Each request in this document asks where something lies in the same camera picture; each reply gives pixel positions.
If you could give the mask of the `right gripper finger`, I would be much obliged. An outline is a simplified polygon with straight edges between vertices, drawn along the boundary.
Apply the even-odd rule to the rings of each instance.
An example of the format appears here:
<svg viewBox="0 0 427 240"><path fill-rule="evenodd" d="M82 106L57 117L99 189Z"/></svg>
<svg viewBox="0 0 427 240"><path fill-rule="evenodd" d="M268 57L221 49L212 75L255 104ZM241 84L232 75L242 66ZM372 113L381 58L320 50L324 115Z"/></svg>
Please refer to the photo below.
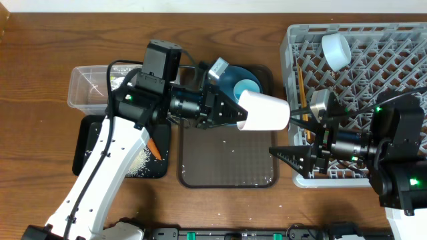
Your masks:
<svg viewBox="0 0 427 240"><path fill-rule="evenodd" d="M290 112L290 123L301 127L302 129L318 132L325 129L322 118L326 114L326 108L303 107L300 109L294 109Z"/></svg>
<svg viewBox="0 0 427 240"><path fill-rule="evenodd" d="M309 145L270 147L269 153L287 163L304 179L309 178L317 158L313 147Z"/></svg>

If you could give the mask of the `pink cup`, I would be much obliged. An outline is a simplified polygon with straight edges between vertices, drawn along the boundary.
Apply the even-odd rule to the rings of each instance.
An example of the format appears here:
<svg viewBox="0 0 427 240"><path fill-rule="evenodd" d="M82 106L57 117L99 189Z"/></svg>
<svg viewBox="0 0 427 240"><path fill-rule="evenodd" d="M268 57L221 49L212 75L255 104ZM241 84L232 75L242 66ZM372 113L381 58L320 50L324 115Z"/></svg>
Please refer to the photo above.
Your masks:
<svg viewBox="0 0 427 240"><path fill-rule="evenodd" d="M283 99L245 90L238 105L248 112L245 121L236 123L240 131L281 131L290 122L290 106Z"/></svg>

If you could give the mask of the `orange carrot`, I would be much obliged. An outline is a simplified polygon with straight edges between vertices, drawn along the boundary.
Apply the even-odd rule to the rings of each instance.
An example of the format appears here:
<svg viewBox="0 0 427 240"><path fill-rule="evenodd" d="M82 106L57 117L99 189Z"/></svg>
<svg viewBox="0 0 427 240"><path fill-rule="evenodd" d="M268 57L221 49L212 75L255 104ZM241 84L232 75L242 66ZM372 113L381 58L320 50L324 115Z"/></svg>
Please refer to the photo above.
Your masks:
<svg viewBox="0 0 427 240"><path fill-rule="evenodd" d="M147 142L147 147L151 151L151 154L159 161L162 160L161 154L152 138Z"/></svg>

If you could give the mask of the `light blue bowl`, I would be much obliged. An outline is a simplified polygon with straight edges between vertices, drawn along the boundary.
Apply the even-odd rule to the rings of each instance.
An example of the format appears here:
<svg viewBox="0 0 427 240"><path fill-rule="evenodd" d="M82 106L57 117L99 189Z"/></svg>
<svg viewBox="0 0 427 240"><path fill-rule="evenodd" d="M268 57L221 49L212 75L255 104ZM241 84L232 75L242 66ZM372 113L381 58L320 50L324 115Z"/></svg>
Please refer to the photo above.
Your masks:
<svg viewBox="0 0 427 240"><path fill-rule="evenodd" d="M333 71L339 71L351 62L350 46L342 34L335 33L323 36L322 50Z"/></svg>

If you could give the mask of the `pile of rice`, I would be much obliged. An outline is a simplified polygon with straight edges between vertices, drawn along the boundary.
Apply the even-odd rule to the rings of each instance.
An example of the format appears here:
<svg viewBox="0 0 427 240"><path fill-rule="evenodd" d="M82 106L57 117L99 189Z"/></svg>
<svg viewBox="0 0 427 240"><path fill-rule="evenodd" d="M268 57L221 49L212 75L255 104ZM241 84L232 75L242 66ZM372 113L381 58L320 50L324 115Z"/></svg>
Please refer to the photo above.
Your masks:
<svg viewBox="0 0 427 240"><path fill-rule="evenodd" d="M148 147L142 149L131 164L128 178L162 178L167 173L169 149L158 147L162 159L158 160Z"/></svg>

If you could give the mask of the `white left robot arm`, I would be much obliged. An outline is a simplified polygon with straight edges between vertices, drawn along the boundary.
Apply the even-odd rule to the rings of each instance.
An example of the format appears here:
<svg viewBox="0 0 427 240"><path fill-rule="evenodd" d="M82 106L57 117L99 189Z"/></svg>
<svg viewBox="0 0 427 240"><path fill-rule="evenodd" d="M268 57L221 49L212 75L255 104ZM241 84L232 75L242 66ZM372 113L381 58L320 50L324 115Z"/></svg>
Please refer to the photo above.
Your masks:
<svg viewBox="0 0 427 240"><path fill-rule="evenodd" d="M144 229L133 223L104 223L131 164L149 145L150 128L168 115L194 119L207 129L244 121L248 113L213 85L201 92L127 85L109 91L107 116L74 186L46 224L29 225L22 238L143 239Z"/></svg>

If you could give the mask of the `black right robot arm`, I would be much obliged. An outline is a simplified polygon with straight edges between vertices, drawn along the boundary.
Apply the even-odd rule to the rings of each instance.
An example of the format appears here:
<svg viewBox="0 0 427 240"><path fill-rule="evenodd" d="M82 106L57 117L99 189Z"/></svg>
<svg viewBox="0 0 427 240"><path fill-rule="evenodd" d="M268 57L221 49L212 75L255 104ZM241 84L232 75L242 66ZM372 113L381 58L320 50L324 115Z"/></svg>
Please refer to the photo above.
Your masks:
<svg viewBox="0 0 427 240"><path fill-rule="evenodd" d="M418 153L425 113L417 92L383 92L376 104L348 112L330 90L315 91L307 107L290 113L310 115L290 123L314 133L314 142L269 152L304 178L314 167L326 173L332 159L365 165L393 237L425 239L426 158Z"/></svg>

